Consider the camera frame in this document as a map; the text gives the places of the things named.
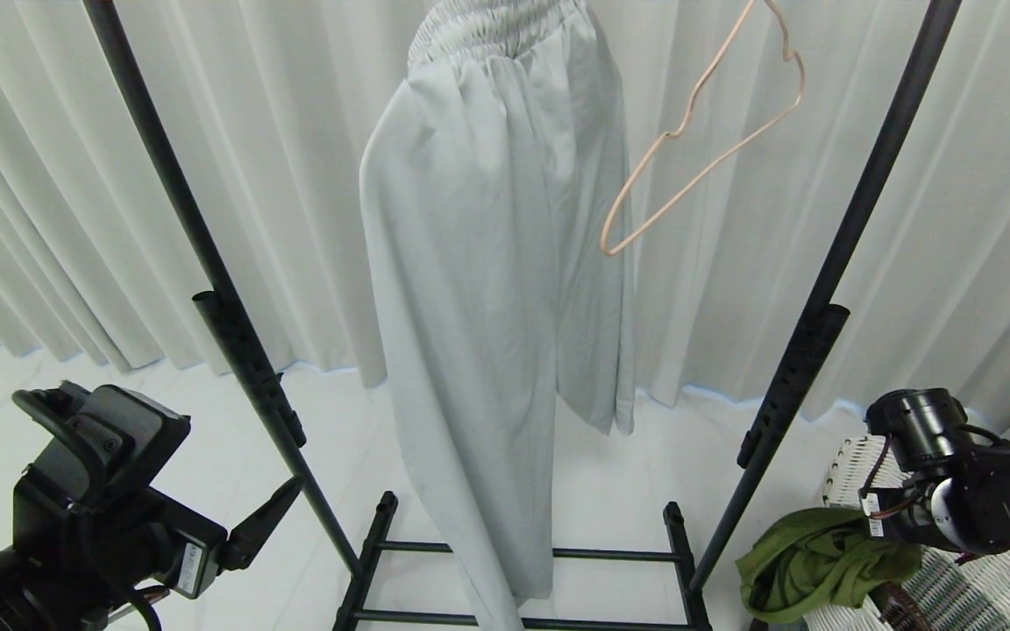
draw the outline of light gray pants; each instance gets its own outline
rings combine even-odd
[[[483,628],[552,585],[557,392],[633,426],[621,78],[585,3],[444,0],[362,164],[398,439]],[[625,221],[614,230],[621,239]]]

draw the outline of green cloth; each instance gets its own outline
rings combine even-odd
[[[883,583],[921,567],[921,547],[873,539],[851,508],[807,508],[778,520],[734,562],[742,604],[754,618],[794,622],[815,608],[857,608]]]

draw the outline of wire hanger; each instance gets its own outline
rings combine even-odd
[[[724,41],[722,41],[722,45],[719,47],[719,51],[716,52],[716,57],[714,57],[712,63],[708,65],[708,68],[704,71],[704,75],[701,76],[701,79],[697,81],[696,87],[693,88],[693,95],[688,100],[688,107],[685,109],[684,120],[681,120],[681,127],[678,127],[674,131],[666,131],[665,133],[662,133],[662,135],[658,136],[656,140],[653,140],[652,146],[648,148],[648,151],[645,151],[645,155],[641,157],[640,163],[637,163],[637,167],[634,168],[633,173],[630,173],[629,179],[626,180],[624,187],[621,187],[621,191],[618,192],[618,196],[615,197],[614,204],[612,205],[612,207],[610,207],[610,212],[608,213],[608,215],[606,215],[606,222],[602,224],[600,247],[603,254],[616,255],[618,254],[618,252],[622,251],[622,249],[628,246],[629,243],[633,242],[633,240],[636,239],[637,236],[640,236],[641,232],[644,232],[645,230],[648,229],[649,226],[652,226],[652,224],[658,219],[662,219],[662,216],[665,215],[666,212],[669,212],[669,209],[673,208],[674,205],[676,205],[678,201],[681,200],[682,197],[684,197],[689,191],[693,190],[693,187],[696,187],[696,184],[698,184],[700,180],[704,179],[704,176],[708,175],[708,173],[712,171],[712,169],[716,168],[719,163],[727,160],[735,151],[744,147],[747,142],[756,138],[756,136],[760,135],[763,131],[766,131],[771,127],[774,127],[774,125],[778,123],[778,121],[780,121],[783,118],[786,118],[786,115],[788,115],[789,112],[794,111],[794,108],[797,108],[798,105],[801,104],[801,96],[803,95],[803,93],[805,93],[805,64],[803,64],[801,61],[801,54],[799,54],[797,50],[794,50],[794,48],[790,47],[789,27],[787,27],[786,25],[786,17],[782,15],[781,9],[778,8],[778,4],[775,3],[774,0],[765,0],[765,1],[767,7],[769,7],[770,10],[774,12],[774,15],[778,17],[778,25],[779,27],[781,27],[782,61],[783,62],[793,61],[797,63],[799,80],[797,89],[797,99],[794,99],[794,104],[791,104],[790,107],[786,108],[785,111],[782,111],[780,115],[775,116],[774,119],[771,119],[770,123],[763,124],[762,127],[758,128],[754,132],[750,133],[749,136],[746,136],[746,138],[742,138],[740,142],[735,144],[732,148],[727,149],[726,151],[722,152],[722,155],[717,156],[717,159],[710,162],[710,164],[707,165],[706,168],[704,168],[704,171],[699,172],[696,177],[693,177],[693,179],[691,179],[691,181],[689,181],[689,183],[685,185],[685,188],[681,189],[681,192],[678,192],[676,196],[673,196],[673,199],[669,200],[668,203],[662,205],[662,207],[658,209],[658,211],[654,212],[651,216],[649,216],[648,219],[646,219],[645,222],[642,223],[639,228],[630,233],[629,236],[626,236],[625,239],[622,239],[621,243],[616,244],[616,246],[614,246],[613,248],[608,246],[607,240],[609,238],[610,226],[613,226],[614,219],[617,218],[618,212],[621,211],[621,206],[622,204],[625,203],[626,196],[629,195],[629,189],[633,187],[634,183],[637,183],[637,177],[640,177],[641,172],[645,171],[645,168],[648,166],[649,161],[653,160],[653,154],[656,154],[658,149],[662,147],[662,144],[666,140],[669,140],[671,138],[679,138],[679,136],[681,136],[681,133],[684,133],[685,129],[688,128],[688,124],[690,123],[691,119],[693,119],[693,110],[694,107],[696,107],[696,98],[701,94],[701,89],[704,88],[704,84],[707,83],[707,80],[716,71],[716,68],[719,65],[719,61],[722,60],[722,56],[724,56],[724,52],[727,51],[727,48],[730,46],[730,43],[734,39],[734,35],[736,35],[738,29],[741,27],[742,23],[744,23],[744,21],[746,20],[746,15],[747,13],[750,12],[750,8],[754,6],[754,0],[747,0],[746,7],[742,8],[742,12],[738,15],[738,19],[734,21],[733,27],[730,28],[730,32],[727,35],[727,39],[724,39]]]

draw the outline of white curtain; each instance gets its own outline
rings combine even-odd
[[[273,362],[384,379],[357,165],[431,0],[117,8],[185,176]],[[626,90],[630,154],[678,123],[741,3],[592,0]],[[759,396],[824,258],[926,3],[783,3],[802,106],[642,239],[641,386]],[[756,7],[693,128],[634,189],[658,208],[790,99]],[[0,3],[0,342],[124,369],[225,369],[207,289],[80,3]],[[836,300],[853,311],[807,400],[940,385],[1010,422],[1010,0],[965,3]]]

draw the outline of elastic waistband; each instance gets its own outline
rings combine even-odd
[[[584,0],[441,0],[416,31],[408,67],[516,59],[546,38]]]

